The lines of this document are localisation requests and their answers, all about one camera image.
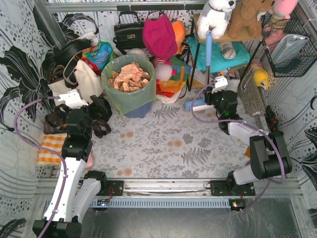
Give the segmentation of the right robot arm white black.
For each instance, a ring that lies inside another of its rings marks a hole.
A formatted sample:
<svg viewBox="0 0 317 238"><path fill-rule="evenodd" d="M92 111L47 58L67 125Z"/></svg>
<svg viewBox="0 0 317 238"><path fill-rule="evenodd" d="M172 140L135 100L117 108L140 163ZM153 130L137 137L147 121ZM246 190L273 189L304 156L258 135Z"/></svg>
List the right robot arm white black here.
<svg viewBox="0 0 317 238"><path fill-rule="evenodd" d="M241 139L250 149L249 163L238 170L228 173L225 189L228 193L237 195L244 192L255 195L251 190L253 182L280 176L282 183L285 175L292 172L292 164L280 131L266 132L255 128L244 121L220 119L219 127L226 134Z"/></svg>

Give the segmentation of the blue trash bin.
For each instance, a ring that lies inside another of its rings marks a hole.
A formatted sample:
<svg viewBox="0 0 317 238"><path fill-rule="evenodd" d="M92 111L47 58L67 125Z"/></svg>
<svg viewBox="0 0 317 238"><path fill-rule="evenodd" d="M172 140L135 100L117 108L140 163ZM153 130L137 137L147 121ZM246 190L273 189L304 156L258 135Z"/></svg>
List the blue trash bin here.
<svg viewBox="0 0 317 238"><path fill-rule="evenodd" d="M152 102L148 102L126 114L124 114L128 118L144 118L145 115L150 111L152 107Z"/></svg>

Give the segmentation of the green trash bag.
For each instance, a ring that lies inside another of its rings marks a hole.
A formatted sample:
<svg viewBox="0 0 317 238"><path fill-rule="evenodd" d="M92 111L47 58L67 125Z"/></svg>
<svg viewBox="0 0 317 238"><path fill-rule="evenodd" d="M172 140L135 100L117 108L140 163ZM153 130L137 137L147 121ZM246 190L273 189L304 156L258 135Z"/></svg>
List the green trash bag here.
<svg viewBox="0 0 317 238"><path fill-rule="evenodd" d="M144 110L156 100L156 76L152 63L144 57L125 55L109 62L101 73L105 92L122 114Z"/></svg>

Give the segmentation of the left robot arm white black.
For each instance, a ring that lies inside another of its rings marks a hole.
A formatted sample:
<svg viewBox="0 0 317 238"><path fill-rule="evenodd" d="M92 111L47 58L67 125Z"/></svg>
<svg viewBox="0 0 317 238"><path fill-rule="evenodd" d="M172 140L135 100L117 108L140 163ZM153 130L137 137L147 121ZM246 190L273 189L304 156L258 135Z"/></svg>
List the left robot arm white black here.
<svg viewBox="0 0 317 238"><path fill-rule="evenodd" d="M34 221L32 230L39 238L78 238L94 197L101 191L112 193L113 188L100 171L87 172L78 187L93 145L93 117L76 89L60 94L58 100L67 107L67 137L61 150L60 174L49 207L42 219Z"/></svg>

